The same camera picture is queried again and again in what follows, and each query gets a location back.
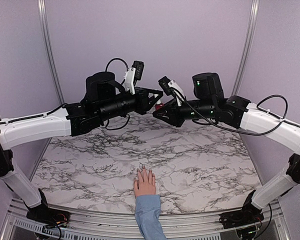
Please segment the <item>blue shirt sleeve forearm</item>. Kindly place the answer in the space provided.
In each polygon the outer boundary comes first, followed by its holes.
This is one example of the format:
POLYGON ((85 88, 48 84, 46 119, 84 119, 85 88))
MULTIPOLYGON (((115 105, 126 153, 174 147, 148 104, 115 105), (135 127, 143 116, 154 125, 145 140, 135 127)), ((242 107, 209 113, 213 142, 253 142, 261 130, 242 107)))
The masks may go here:
POLYGON ((159 221, 161 214, 160 196, 143 195, 136 198, 135 220, 139 231, 145 240, 166 240, 159 221))

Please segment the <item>red nail polish bottle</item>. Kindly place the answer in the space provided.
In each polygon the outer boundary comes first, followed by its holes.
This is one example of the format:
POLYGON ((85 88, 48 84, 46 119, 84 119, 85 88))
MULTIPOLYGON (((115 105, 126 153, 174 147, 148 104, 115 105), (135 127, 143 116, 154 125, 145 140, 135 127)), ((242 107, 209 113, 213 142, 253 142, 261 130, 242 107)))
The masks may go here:
POLYGON ((160 100, 158 100, 154 107, 155 107, 155 110, 157 111, 157 110, 161 109, 163 106, 164 106, 164 104, 160 100))

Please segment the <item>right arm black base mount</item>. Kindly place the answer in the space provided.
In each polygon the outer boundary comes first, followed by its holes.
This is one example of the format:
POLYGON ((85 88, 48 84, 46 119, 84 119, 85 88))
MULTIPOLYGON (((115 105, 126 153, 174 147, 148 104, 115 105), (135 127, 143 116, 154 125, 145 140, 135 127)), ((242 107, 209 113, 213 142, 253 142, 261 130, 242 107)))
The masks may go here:
POLYGON ((264 220, 262 210, 252 205, 252 197, 255 192, 256 190, 253 190, 247 196, 241 209, 224 212, 219 215, 219 222, 224 229, 254 224, 264 220))

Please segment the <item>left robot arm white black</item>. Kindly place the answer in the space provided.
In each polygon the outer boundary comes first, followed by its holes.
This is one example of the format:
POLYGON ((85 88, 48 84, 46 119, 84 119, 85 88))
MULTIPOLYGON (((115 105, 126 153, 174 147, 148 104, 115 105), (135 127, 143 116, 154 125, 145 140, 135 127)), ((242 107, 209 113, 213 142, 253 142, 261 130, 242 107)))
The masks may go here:
POLYGON ((75 137, 89 133, 110 119, 135 112, 146 114, 163 96, 160 90, 136 87, 140 76, 129 70, 124 83, 115 74, 102 71, 85 80, 86 93, 77 103, 19 118, 0 117, 0 179, 43 223, 53 219, 42 192, 13 163, 12 148, 53 137, 75 137))

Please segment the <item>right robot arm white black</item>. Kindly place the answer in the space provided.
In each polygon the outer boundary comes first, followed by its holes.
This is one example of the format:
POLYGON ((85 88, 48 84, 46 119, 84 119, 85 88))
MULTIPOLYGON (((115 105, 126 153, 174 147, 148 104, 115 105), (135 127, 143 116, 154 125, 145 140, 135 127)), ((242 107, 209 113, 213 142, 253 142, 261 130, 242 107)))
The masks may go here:
POLYGON ((166 76, 161 78, 158 81, 160 87, 174 99, 158 108, 153 116, 175 127, 181 127, 185 120, 204 119, 207 125, 217 128, 221 128, 220 123, 224 123, 227 131, 265 136, 293 152, 288 165, 281 172, 248 195, 237 214, 242 224, 248 224, 272 200, 300 185, 300 124, 238 95, 225 98, 217 73, 194 75, 192 82, 196 99, 188 101, 174 80, 166 76))

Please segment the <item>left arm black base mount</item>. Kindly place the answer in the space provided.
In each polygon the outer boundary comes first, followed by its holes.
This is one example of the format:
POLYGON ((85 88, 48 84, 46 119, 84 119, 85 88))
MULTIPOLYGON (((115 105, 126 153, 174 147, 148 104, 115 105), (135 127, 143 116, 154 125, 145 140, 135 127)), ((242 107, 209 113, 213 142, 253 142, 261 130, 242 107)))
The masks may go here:
POLYGON ((69 223, 70 213, 68 211, 50 208, 43 191, 38 189, 41 197, 40 205, 27 207, 26 217, 36 222, 44 223, 48 228, 66 227, 69 223))

